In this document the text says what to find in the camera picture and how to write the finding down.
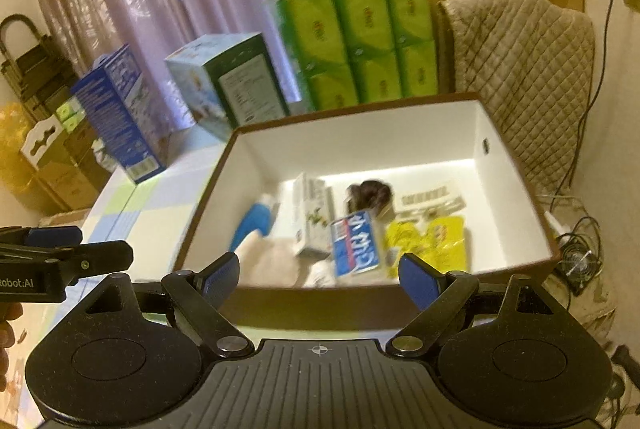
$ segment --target quilted chair cover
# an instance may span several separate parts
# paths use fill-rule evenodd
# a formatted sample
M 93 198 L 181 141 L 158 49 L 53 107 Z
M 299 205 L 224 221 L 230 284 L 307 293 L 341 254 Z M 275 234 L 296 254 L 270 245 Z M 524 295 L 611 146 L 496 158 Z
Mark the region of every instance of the quilted chair cover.
M 588 104 L 589 17 L 547 0 L 446 0 L 454 90 L 478 92 L 538 191 L 555 190 Z

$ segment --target blue box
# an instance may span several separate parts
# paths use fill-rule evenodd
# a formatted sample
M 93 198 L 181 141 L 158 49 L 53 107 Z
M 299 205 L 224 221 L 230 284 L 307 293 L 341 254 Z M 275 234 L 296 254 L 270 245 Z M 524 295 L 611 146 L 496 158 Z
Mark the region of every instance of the blue box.
M 378 233 L 368 211 L 334 221 L 331 236 L 338 278 L 380 267 Z
M 166 169 L 164 103 L 154 101 L 128 44 L 85 75 L 71 93 L 107 151 L 135 183 Z

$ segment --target finger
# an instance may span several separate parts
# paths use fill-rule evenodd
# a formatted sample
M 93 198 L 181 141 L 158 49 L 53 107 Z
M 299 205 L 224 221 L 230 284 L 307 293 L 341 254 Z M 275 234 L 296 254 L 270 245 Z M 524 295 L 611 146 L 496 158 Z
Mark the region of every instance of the finger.
M 0 377 L 4 377 L 9 369 L 9 355 L 6 350 L 3 349 L 0 352 Z
M 11 348 L 14 344 L 14 329 L 6 321 L 4 323 L 0 323 L 0 348 Z
M 20 303 L 11 303 L 9 308 L 6 311 L 6 316 L 4 320 L 6 321 L 14 321 L 18 317 L 20 317 L 23 313 L 22 305 Z

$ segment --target barcode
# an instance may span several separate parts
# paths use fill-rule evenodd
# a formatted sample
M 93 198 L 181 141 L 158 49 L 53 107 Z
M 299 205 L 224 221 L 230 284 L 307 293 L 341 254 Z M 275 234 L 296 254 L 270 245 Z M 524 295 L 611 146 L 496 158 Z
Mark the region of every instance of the barcode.
M 333 229 L 333 238 L 334 241 L 336 241 L 337 239 L 344 239 L 345 237 L 347 237 L 348 231 L 347 231 L 347 222 L 344 221 L 343 219 L 341 219 L 340 221 L 336 221 L 334 224 L 331 225 L 331 228 Z
M 157 170 L 158 167 L 156 159 L 152 156 L 147 156 L 142 162 L 138 162 L 127 168 L 127 173 L 129 173 L 129 176 L 131 176 L 133 180 L 137 180 Z

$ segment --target white label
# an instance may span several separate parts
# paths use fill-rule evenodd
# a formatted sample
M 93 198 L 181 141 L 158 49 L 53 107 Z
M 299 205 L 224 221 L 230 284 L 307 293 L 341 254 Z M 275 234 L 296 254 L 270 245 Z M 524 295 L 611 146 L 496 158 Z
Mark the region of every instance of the white label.
M 131 176 L 133 181 L 138 180 L 146 176 L 149 173 L 152 173 L 156 169 L 158 169 L 159 165 L 156 162 L 156 159 L 152 156 L 147 156 L 142 162 L 138 162 L 137 164 L 132 165 L 127 168 L 127 173 Z
M 220 86 L 239 125 L 266 122 L 285 116 L 277 82 L 260 54 L 221 76 Z

